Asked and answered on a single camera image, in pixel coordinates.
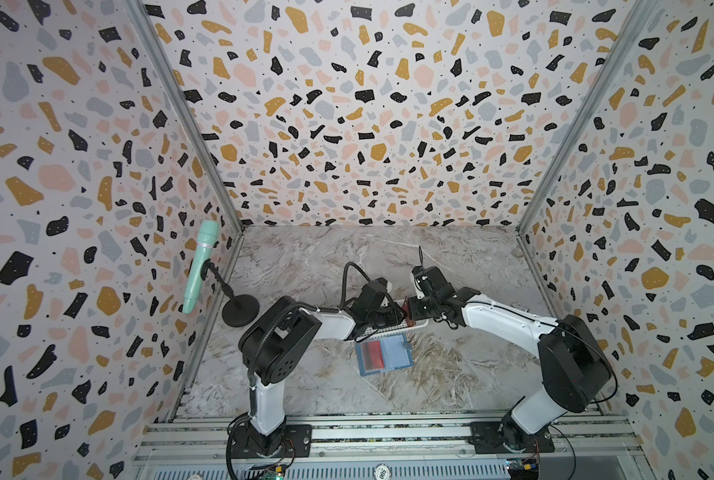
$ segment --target black cable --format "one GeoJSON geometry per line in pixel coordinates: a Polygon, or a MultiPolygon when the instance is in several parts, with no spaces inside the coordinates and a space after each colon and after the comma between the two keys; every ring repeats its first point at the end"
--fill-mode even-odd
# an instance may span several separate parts
{"type": "MultiPolygon", "coordinates": [[[[543,325],[552,326],[550,323],[545,323],[545,322],[541,322],[541,321],[539,321],[539,322],[542,323],[543,325]]],[[[562,330],[564,333],[567,333],[568,335],[574,336],[574,337],[575,337],[576,339],[578,339],[583,345],[586,345],[586,347],[587,347],[589,350],[591,350],[592,352],[596,353],[596,350],[594,350],[591,345],[589,345],[588,343],[586,343],[585,341],[583,341],[583,339],[582,339],[581,337],[579,337],[578,335],[576,335],[575,333],[573,333],[573,332],[571,332],[571,331],[569,331],[569,330],[563,329],[563,327],[560,326],[560,325],[561,325],[560,323],[557,323],[556,328],[562,330]]],[[[616,371],[612,369],[612,365],[610,364],[610,361],[608,361],[607,357],[605,357],[604,355],[601,355],[600,358],[601,358],[601,360],[603,361],[603,364],[605,365],[605,370],[607,370],[607,372],[611,375],[613,381],[616,383],[616,386],[615,386],[615,388],[612,390],[612,393],[611,393],[610,395],[608,395],[607,397],[603,398],[602,400],[589,400],[589,403],[594,403],[594,404],[607,402],[608,400],[610,400],[611,398],[613,398],[614,396],[616,396],[616,394],[618,393],[618,375],[616,375],[616,371]]]]}
{"type": "Polygon", "coordinates": [[[554,325],[551,325],[551,324],[549,324],[549,323],[541,322],[540,320],[537,320],[536,318],[529,317],[529,316],[527,316],[527,315],[523,315],[523,314],[521,314],[519,311],[512,310],[511,308],[506,308],[505,306],[498,305],[497,303],[477,302],[476,300],[475,300],[475,301],[472,301],[472,302],[466,302],[467,305],[470,304],[470,303],[477,303],[477,304],[479,304],[479,305],[487,305],[487,306],[495,306],[496,308],[500,308],[501,310],[505,310],[506,312],[513,313],[513,314],[515,314],[516,316],[521,316],[521,317],[524,318],[525,320],[530,320],[531,322],[539,322],[539,323],[543,323],[544,325],[548,325],[548,326],[554,327],[554,325]]]}
{"type": "MultiPolygon", "coordinates": [[[[477,302],[477,301],[467,302],[467,304],[469,304],[469,303],[477,303],[477,304],[480,304],[480,305],[495,306],[495,307],[497,307],[497,308],[500,308],[500,309],[502,309],[502,310],[505,310],[506,312],[511,312],[511,313],[513,313],[513,314],[515,314],[515,315],[517,315],[517,316],[521,316],[522,318],[524,318],[524,319],[526,319],[526,320],[530,320],[530,321],[532,321],[532,322],[538,322],[538,323],[540,323],[541,325],[550,326],[550,327],[552,327],[552,328],[558,328],[558,329],[562,330],[563,332],[565,332],[565,333],[567,333],[567,334],[569,334],[569,335],[574,336],[576,339],[578,339],[579,341],[581,341],[581,343],[583,343],[583,345],[585,345],[587,348],[589,348],[589,350],[591,350],[591,351],[593,351],[594,353],[596,353],[596,350],[594,350],[594,349],[592,348],[592,346],[589,345],[589,343],[585,342],[581,337],[579,337],[579,336],[576,335],[575,333],[573,333],[573,332],[571,332],[571,331],[569,331],[569,330],[564,329],[564,328],[562,327],[562,323],[560,323],[560,322],[557,322],[556,325],[552,325],[551,323],[541,322],[540,320],[538,320],[538,319],[536,319],[536,318],[530,318],[530,317],[528,317],[528,316],[522,315],[522,314],[519,313],[519,312],[516,312],[515,310],[506,308],[505,306],[497,305],[496,303],[477,302]]],[[[613,381],[616,383],[616,386],[615,386],[615,388],[612,390],[612,393],[611,393],[610,395],[608,395],[607,397],[603,398],[602,400],[589,400],[589,403],[598,404],[598,403],[607,402],[608,400],[610,400],[611,398],[613,398],[614,396],[616,396],[616,394],[618,393],[618,375],[616,375],[616,371],[612,368],[612,365],[610,364],[610,361],[608,361],[607,357],[605,357],[604,355],[601,355],[600,358],[601,358],[602,362],[603,362],[604,365],[605,365],[605,370],[607,370],[607,372],[608,372],[608,373],[610,374],[610,376],[613,378],[613,381]]]]}
{"type": "Polygon", "coordinates": [[[567,439],[567,436],[564,433],[562,433],[562,430],[560,430],[559,428],[557,428],[551,424],[549,424],[549,426],[551,428],[554,428],[555,430],[557,430],[560,433],[560,435],[562,435],[562,438],[565,439],[565,442],[567,442],[567,445],[570,447],[570,451],[573,452],[573,471],[570,472],[570,476],[567,478],[567,480],[570,480],[573,477],[573,475],[576,474],[576,466],[578,466],[578,460],[576,458],[576,450],[573,448],[573,444],[570,443],[570,440],[567,439]]]}
{"type": "Polygon", "coordinates": [[[362,276],[364,277],[365,280],[367,280],[368,282],[370,281],[370,277],[368,276],[368,274],[366,274],[364,272],[364,270],[362,270],[360,265],[355,264],[354,262],[347,262],[346,265],[344,265],[344,274],[343,274],[343,277],[341,278],[341,302],[338,304],[339,308],[344,308],[347,303],[346,302],[346,281],[347,281],[350,266],[353,266],[355,269],[357,269],[357,272],[362,274],[362,276]]]}
{"type": "Polygon", "coordinates": [[[261,356],[261,351],[263,351],[264,347],[266,346],[266,342],[268,341],[269,337],[272,336],[274,331],[277,329],[279,324],[288,317],[288,315],[292,312],[295,312],[297,309],[304,307],[309,310],[316,310],[316,306],[311,306],[308,303],[304,302],[296,302],[296,303],[291,303],[290,305],[286,306],[282,312],[277,314],[276,317],[274,317],[274,320],[272,320],[272,323],[268,326],[268,329],[264,332],[263,337],[261,337],[261,340],[258,342],[258,346],[256,347],[256,352],[253,354],[253,357],[250,359],[250,363],[248,364],[248,382],[250,383],[250,414],[249,417],[252,418],[256,414],[256,401],[255,398],[253,398],[253,393],[255,391],[256,387],[256,365],[258,363],[258,358],[261,356]]]}
{"type": "Polygon", "coordinates": [[[370,337],[372,337],[373,335],[375,335],[375,333],[376,333],[377,331],[378,331],[378,330],[376,330],[376,331],[374,331],[374,332],[368,334],[366,337],[361,338],[360,340],[355,340],[354,343],[362,343],[362,342],[364,342],[365,340],[367,340],[367,339],[369,339],[370,337]]]}
{"type": "Polygon", "coordinates": [[[237,425],[243,422],[249,422],[250,416],[247,413],[242,413],[237,415],[228,424],[228,441],[226,442],[226,469],[228,470],[228,476],[232,480],[239,480],[237,475],[234,473],[234,467],[232,466],[232,443],[234,442],[234,435],[237,433],[237,425]]]}

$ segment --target microphone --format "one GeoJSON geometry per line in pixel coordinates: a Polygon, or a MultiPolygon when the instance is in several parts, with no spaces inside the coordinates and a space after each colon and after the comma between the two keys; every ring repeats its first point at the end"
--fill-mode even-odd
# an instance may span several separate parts
{"type": "Polygon", "coordinates": [[[203,220],[197,234],[197,248],[192,260],[192,269],[189,271],[189,280],[186,282],[186,291],[183,293],[183,312],[191,313],[202,288],[202,265],[210,260],[212,246],[218,239],[218,224],[212,220],[203,220]]]}

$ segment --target black bracket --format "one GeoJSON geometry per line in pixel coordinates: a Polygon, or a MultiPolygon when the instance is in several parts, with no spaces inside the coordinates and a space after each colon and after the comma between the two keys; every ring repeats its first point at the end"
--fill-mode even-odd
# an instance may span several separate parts
{"type": "MultiPolygon", "coordinates": [[[[514,453],[504,446],[504,440],[498,428],[500,427],[500,421],[498,422],[472,422],[469,424],[471,427],[471,437],[469,438],[469,444],[474,446],[474,452],[477,455],[483,455],[487,453],[514,453]]],[[[545,435],[549,429],[543,427],[541,430],[536,432],[534,435],[535,440],[538,441],[538,449],[541,453],[552,453],[554,451],[554,442],[551,440],[551,436],[545,435]]],[[[535,453],[536,447],[535,443],[525,448],[523,453],[535,453]]]]}
{"type": "MultiPolygon", "coordinates": [[[[248,423],[237,425],[234,436],[235,443],[232,446],[232,458],[259,458],[276,462],[279,453],[274,458],[266,458],[254,449],[253,442],[248,438],[248,423]]],[[[312,449],[312,426],[311,425],[286,425],[282,433],[282,445],[285,447],[285,462],[289,462],[295,454],[296,458],[306,458],[312,449]]]]}

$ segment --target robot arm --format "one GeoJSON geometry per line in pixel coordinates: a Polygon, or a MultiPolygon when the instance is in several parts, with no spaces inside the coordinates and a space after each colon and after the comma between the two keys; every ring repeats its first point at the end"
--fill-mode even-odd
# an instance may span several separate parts
{"type": "Polygon", "coordinates": [[[532,445],[534,435],[565,412],[582,412],[610,379],[610,364],[581,319],[536,316],[469,287],[455,290],[436,266],[417,266],[411,277],[416,296],[403,308],[391,299],[386,280],[370,280],[350,306],[299,306],[284,296],[245,332],[239,349],[248,368],[257,355],[255,371],[248,371],[252,375],[248,444],[264,456],[279,447],[285,429],[285,379],[313,340],[356,340],[367,327],[397,325],[408,316],[484,330],[540,360],[542,383],[518,401],[499,427],[504,446],[513,452],[532,445]]]}

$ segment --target marble floor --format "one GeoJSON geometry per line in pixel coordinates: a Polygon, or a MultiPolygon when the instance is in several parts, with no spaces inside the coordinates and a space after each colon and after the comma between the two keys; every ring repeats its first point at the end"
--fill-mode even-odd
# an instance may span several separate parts
{"type": "MultiPolygon", "coordinates": [[[[499,302],[547,315],[515,231],[509,227],[306,227],[247,229],[231,284],[264,312],[280,296],[313,305],[339,301],[343,264],[392,283],[392,296],[413,293],[410,270],[437,265],[456,288],[471,286],[499,302]]],[[[362,277],[351,270],[347,298],[362,277]]],[[[244,329],[216,321],[197,378],[179,416],[235,416],[249,407],[237,343],[244,329]]],[[[286,381],[285,411],[298,414],[423,412],[510,408],[535,388],[540,368],[529,353],[480,330],[431,323],[410,332],[414,366],[362,377],[352,342],[315,341],[286,381]]]]}

